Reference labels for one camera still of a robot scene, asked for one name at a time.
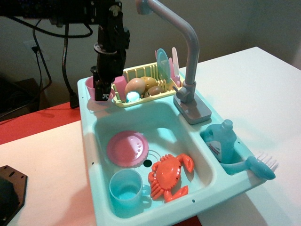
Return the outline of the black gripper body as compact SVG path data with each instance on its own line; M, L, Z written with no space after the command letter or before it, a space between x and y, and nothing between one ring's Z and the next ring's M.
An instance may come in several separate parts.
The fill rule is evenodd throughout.
M130 32L123 26L120 9L98 9L98 38L94 45L98 53L96 71L100 82L113 82L122 75L129 48Z

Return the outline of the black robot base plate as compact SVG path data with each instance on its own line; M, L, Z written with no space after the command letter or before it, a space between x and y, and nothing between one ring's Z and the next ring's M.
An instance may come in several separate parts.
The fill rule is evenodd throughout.
M5 165L0 168L0 225L7 226L24 206L27 175Z

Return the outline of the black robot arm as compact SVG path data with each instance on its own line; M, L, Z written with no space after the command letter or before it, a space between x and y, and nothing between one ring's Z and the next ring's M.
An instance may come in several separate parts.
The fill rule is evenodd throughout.
M57 27L65 26L62 71L66 86L66 56L70 24L83 24L86 28L98 25L98 39L94 45L97 64L91 68L95 101L108 101L111 84L122 75L130 32L123 26L122 3L119 0L2 0L0 14L21 24L19 17L48 19Z

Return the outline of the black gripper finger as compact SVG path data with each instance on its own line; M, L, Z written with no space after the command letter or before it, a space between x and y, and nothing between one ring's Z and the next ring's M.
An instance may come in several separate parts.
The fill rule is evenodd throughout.
M93 88L95 91L95 101L103 100L103 90L102 90L102 82L98 75L98 72L93 72Z
M101 86L102 100L107 101L111 94L111 82L103 82Z

